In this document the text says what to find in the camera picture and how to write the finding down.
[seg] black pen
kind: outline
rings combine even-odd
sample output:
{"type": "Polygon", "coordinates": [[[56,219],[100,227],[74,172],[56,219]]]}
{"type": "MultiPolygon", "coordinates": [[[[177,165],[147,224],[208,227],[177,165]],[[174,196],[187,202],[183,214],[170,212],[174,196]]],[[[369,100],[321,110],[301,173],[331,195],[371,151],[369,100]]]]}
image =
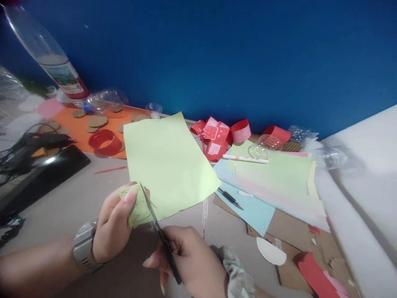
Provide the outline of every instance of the black pen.
{"type": "Polygon", "coordinates": [[[232,197],[231,195],[229,195],[228,192],[221,190],[220,188],[218,188],[218,190],[220,191],[220,193],[230,202],[232,203],[234,206],[236,206],[237,208],[244,210],[239,203],[237,203],[236,199],[234,197],[232,197]]]}

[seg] pen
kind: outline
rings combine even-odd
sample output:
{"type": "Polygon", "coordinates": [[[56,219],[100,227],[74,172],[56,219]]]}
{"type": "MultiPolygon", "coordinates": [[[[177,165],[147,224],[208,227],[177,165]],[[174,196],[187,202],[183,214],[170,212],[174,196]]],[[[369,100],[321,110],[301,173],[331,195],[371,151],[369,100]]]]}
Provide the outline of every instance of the pen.
{"type": "Polygon", "coordinates": [[[251,157],[234,156],[234,155],[227,155],[227,154],[222,155],[222,158],[241,160],[241,161],[250,161],[250,162],[256,162],[256,163],[269,163],[269,161],[267,159],[254,159],[251,157]]]}
{"type": "Polygon", "coordinates": [[[220,191],[220,193],[230,202],[232,203],[234,206],[236,206],[237,208],[244,210],[239,203],[237,203],[236,199],[234,197],[232,197],[231,195],[229,195],[228,192],[221,190],[220,188],[218,188],[218,190],[220,191]]]}

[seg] fingernail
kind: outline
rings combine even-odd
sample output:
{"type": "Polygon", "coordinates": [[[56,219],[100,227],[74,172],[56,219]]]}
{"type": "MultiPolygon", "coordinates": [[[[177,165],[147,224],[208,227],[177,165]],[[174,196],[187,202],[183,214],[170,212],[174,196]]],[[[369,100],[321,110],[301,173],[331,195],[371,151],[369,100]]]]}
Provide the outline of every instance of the fingernail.
{"type": "Polygon", "coordinates": [[[163,296],[165,296],[165,289],[164,289],[164,286],[162,284],[160,285],[160,288],[161,288],[161,291],[163,292],[163,296]]]}
{"type": "Polygon", "coordinates": [[[125,195],[124,201],[126,201],[127,203],[132,203],[133,201],[135,201],[135,197],[137,193],[138,193],[138,188],[132,187],[125,195]]]}
{"type": "Polygon", "coordinates": [[[148,257],[142,264],[143,267],[149,268],[149,265],[152,263],[153,261],[153,255],[151,255],[150,257],[148,257]]]}

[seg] orange paper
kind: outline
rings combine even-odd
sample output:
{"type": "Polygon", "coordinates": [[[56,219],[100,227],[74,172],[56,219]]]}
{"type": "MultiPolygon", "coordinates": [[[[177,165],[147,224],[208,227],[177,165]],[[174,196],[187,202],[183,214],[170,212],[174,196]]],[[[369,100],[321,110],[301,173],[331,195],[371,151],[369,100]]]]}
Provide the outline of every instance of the orange paper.
{"type": "MultiPolygon", "coordinates": [[[[58,122],[61,127],[67,127],[70,129],[70,136],[73,139],[76,139],[75,145],[83,152],[94,154],[94,150],[88,145],[88,139],[92,136],[91,133],[87,132],[87,121],[89,115],[85,115],[82,118],[73,117],[72,113],[74,110],[78,109],[75,106],[66,106],[63,110],[61,110],[58,114],[53,117],[53,120],[58,122]]],[[[128,124],[130,123],[130,117],[136,113],[146,113],[145,110],[133,108],[130,106],[125,106],[123,109],[123,114],[125,117],[123,118],[109,118],[109,123],[103,127],[103,129],[109,129],[113,131],[120,141],[124,142],[124,135],[117,130],[117,127],[120,124],[128,124]]],[[[127,159],[127,155],[125,150],[113,155],[112,157],[127,159]]]]}

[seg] blue wall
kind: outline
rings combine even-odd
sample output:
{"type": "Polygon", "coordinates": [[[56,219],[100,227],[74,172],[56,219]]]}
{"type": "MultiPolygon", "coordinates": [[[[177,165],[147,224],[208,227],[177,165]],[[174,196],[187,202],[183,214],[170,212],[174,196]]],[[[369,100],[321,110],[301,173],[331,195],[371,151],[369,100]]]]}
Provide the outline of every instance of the blue wall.
{"type": "MultiPolygon", "coordinates": [[[[134,106],[324,138],[397,103],[396,1],[22,3],[91,91],[118,86],[134,106]]],[[[51,83],[2,15],[0,64],[51,83]]]]}

